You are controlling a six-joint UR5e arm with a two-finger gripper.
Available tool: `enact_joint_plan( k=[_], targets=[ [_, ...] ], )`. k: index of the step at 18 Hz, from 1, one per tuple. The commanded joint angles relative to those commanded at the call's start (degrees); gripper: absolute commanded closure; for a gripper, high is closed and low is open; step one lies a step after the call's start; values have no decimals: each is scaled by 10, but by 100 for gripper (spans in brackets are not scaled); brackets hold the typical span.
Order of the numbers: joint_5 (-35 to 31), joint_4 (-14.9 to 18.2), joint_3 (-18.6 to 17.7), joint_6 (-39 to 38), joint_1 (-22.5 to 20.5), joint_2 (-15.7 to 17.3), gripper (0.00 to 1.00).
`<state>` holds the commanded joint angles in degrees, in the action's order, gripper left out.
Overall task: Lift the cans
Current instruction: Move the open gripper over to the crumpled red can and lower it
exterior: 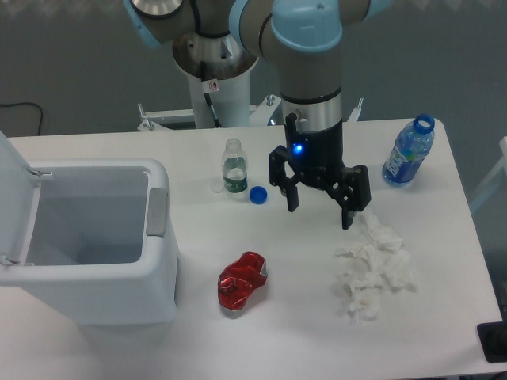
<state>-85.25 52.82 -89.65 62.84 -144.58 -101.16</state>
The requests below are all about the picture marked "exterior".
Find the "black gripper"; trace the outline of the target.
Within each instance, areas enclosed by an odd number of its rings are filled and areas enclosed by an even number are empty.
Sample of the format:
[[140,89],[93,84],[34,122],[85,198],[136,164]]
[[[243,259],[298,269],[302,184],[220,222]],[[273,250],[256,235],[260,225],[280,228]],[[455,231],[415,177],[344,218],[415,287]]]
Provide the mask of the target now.
[[288,211],[299,206],[297,184],[326,191],[341,207],[341,225],[348,230],[357,212],[371,201],[368,168],[343,167],[342,121],[321,131],[301,132],[298,116],[285,117],[286,146],[269,154],[269,182],[285,196]]

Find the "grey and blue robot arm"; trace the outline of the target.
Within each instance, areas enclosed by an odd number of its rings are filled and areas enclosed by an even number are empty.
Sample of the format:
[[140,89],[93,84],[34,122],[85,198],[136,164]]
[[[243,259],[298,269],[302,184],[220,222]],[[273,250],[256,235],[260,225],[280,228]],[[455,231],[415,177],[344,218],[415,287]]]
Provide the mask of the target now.
[[278,74],[286,143],[269,155],[269,180],[299,205],[297,184],[326,192],[344,229],[371,199],[368,170],[342,160],[341,38],[385,1],[126,1],[141,37],[173,45],[178,66],[196,77],[208,110],[223,80],[258,59]]

